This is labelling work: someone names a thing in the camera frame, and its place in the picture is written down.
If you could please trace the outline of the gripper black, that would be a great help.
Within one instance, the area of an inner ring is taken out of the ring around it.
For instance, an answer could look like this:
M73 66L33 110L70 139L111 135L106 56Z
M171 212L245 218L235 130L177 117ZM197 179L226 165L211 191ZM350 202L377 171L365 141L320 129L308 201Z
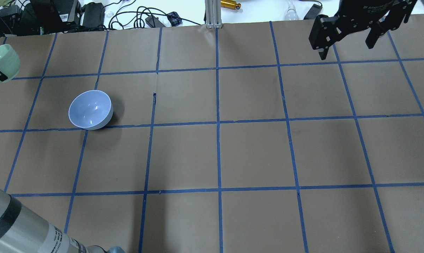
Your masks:
M416 0L341 0L335 16L316 16L309 42L320 59L325 60L329 48L352 28L359 31L370 28L365 43L369 49L374 48L387 31L397 30L409 21L416 3Z

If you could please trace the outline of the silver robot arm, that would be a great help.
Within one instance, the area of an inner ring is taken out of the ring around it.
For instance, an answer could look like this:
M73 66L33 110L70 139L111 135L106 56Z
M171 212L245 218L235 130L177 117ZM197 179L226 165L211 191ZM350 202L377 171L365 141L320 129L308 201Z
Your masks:
M85 246L0 189L0 253L104 253Z

